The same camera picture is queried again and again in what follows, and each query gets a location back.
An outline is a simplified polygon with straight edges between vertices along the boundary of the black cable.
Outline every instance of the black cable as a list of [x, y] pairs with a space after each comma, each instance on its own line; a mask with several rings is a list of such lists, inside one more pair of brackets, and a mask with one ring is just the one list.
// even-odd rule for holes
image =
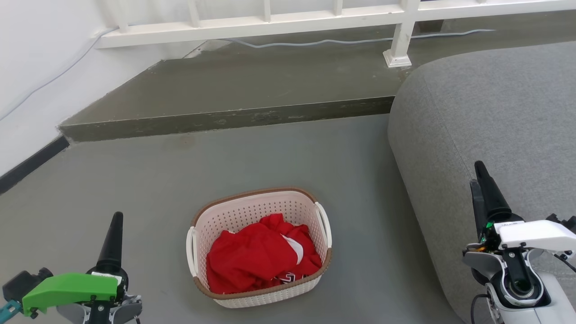
[[556, 259], [564, 262], [564, 264], [567, 265], [568, 268], [572, 269], [572, 271], [576, 272], [576, 268], [575, 268], [573, 265], [571, 265], [568, 261], [564, 260], [564, 259], [563, 259], [562, 257], [560, 257], [558, 254], [554, 254], [554, 256], [556, 257]]
[[472, 321], [472, 324], [476, 324], [474, 322], [474, 306], [476, 305], [476, 301], [478, 300], [478, 298], [490, 298], [490, 295], [486, 293], [481, 293], [479, 295], [476, 295], [474, 299], [472, 299], [472, 306], [470, 306], [470, 321]]

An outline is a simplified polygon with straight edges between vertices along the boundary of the green robot arm part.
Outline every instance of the green robot arm part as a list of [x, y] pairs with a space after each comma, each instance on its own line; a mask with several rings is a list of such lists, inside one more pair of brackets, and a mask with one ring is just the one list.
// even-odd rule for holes
[[46, 278], [22, 298], [24, 316], [31, 316], [36, 310], [46, 313], [53, 306], [114, 300], [117, 287], [116, 278], [91, 274], [65, 273]]

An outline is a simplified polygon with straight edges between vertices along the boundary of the laundry basket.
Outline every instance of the laundry basket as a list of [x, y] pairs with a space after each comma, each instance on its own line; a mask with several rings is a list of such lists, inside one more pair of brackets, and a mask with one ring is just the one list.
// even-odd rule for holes
[[[282, 213], [284, 220], [306, 224], [310, 238], [322, 259], [322, 267], [312, 276], [257, 291], [221, 295], [209, 290], [206, 255], [223, 230], [238, 232], [261, 218]], [[194, 283], [206, 296], [228, 308], [279, 302], [310, 291], [330, 264], [332, 234], [326, 212], [312, 195], [301, 189], [282, 188], [252, 191], [215, 201], [204, 207], [192, 221], [186, 237], [186, 256]]]

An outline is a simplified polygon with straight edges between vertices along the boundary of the gray sofa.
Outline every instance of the gray sofa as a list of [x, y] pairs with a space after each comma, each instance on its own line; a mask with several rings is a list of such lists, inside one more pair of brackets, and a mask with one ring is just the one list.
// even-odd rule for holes
[[[388, 135], [446, 298], [470, 322], [482, 287], [461, 263], [476, 240], [469, 181], [483, 160], [526, 220], [576, 214], [576, 42], [457, 55], [416, 69], [399, 90]], [[552, 256], [573, 305], [576, 276]], [[485, 303], [476, 323], [487, 323]]]

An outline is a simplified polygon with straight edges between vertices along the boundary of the basket handle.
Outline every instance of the basket handle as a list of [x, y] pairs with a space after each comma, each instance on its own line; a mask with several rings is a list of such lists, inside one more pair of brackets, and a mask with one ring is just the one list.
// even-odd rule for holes
[[190, 268], [190, 273], [192, 277], [198, 276], [198, 264], [194, 262], [197, 260], [198, 253], [196, 252], [196, 231], [194, 226], [190, 227], [188, 230], [188, 235], [186, 236], [186, 258], [188, 259], [188, 267]]
[[316, 205], [316, 216], [318, 221], [322, 224], [322, 236], [324, 237], [324, 242], [328, 248], [332, 247], [332, 231], [330, 230], [330, 222], [328, 221], [328, 216], [326, 215], [326, 210], [319, 202], [314, 203]]

